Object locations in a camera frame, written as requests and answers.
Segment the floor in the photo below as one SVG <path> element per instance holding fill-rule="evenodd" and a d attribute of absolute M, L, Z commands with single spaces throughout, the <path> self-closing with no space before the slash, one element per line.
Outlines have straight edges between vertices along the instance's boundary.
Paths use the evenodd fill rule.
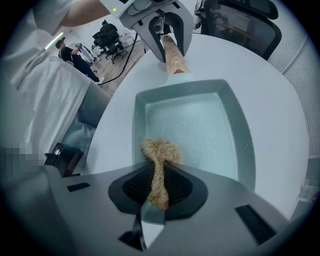
<path fill-rule="evenodd" d="M 108 57 L 106 59 L 106 55 L 103 53 L 99 55 L 100 61 L 95 62 L 91 69 L 97 71 L 96 76 L 97 77 L 104 77 L 104 81 L 108 81 L 112 78 L 117 77 L 120 72 L 122 71 L 127 58 L 128 54 L 131 50 L 132 45 L 125 48 L 125 50 L 128 51 L 128 53 L 124 56 L 124 58 L 117 57 L 114 60 L 114 64 L 112 64 L 111 58 Z M 123 74 L 117 78 L 116 80 L 113 80 L 111 82 L 105 83 L 101 85 L 101 88 L 111 97 L 115 93 L 116 89 L 119 87 L 123 79 L 127 76 L 129 71 L 134 67 L 134 65 L 140 60 L 140 58 L 145 54 L 144 49 L 146 48 L 146 51 L 149 50 L 148 46 L 145 46 L 145 43 L 143 41 L 138 41 L 135 43 L 134 49 L 132 51 L 132 54 L 130 56 L 130 59 L 125 67 L 125 70 Z"/>

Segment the dustpan handle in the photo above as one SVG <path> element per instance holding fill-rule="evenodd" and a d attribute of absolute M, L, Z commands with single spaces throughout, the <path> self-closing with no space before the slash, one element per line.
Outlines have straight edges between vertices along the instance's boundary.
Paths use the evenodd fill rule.
<path fill-rule="evenodd" d="M 162 37 L 162 42 L 165 52 L 166 72 L 168 76 L 190 72 L 186 65 L 184 56 L 180 52 L 172 37 L 165 35 Z"/>

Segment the robotic arm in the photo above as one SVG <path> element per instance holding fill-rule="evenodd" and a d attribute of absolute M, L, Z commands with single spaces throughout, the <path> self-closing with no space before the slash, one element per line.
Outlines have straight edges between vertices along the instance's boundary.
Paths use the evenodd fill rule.
<path fill-rule="evenodd" d="M 100 0 L 121 23 L 135 30 L 161 62 L 166 62 L 165 50 L 160 42 L 164 25 L 170 25 L 177 46 L 184 56 L 191 43 L 193 18 L 187 8 L 177 0 Z"/>

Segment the white table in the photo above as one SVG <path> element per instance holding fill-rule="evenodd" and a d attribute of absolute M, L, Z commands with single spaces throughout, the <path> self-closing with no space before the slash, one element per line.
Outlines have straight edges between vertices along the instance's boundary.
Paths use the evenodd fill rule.
<path fill-rule="evenodd" d="M 193 34 L 185 56 L 193 80 L 224 79 L 246 117 L 255 154 L 255 192 L 289 219 L 308 163 L 305 116 L 294 87 L 255 53 L 216 37 Z M 137 93 L 163 86 L 166 64 L 147 52 L 123 80 L 96 129 L 87 156 L 90 174 L 132 162 Z"/>

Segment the black chair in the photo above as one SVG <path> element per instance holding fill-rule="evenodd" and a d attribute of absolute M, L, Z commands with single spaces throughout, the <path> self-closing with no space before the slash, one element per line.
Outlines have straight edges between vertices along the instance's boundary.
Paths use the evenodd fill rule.
<path fill-rule="evenodd" d="M 270 0 L 206 0 L 207 34 L 243 46 L 266 61 L 281 41 L 278 18 Z"/>
<path fill-rule="evenodd" d="M 114 60 L 121 56 L 124 58 L 123 53 L 128 53 L 126 50 L 124 50 L 120 40 L 119 35 L 117 31 L 111 30 L 107 34 L 99 34 L 99 38 L 94 40 L 94 44 L 97 46 L 100 46 L 101 48 L 105 49 L 105 47 L 108 47 L 108 51 L 106 51 L 105 58 L 108 59 L 109 56 L 111 56 L 112 64 L 114 64 Z"/>

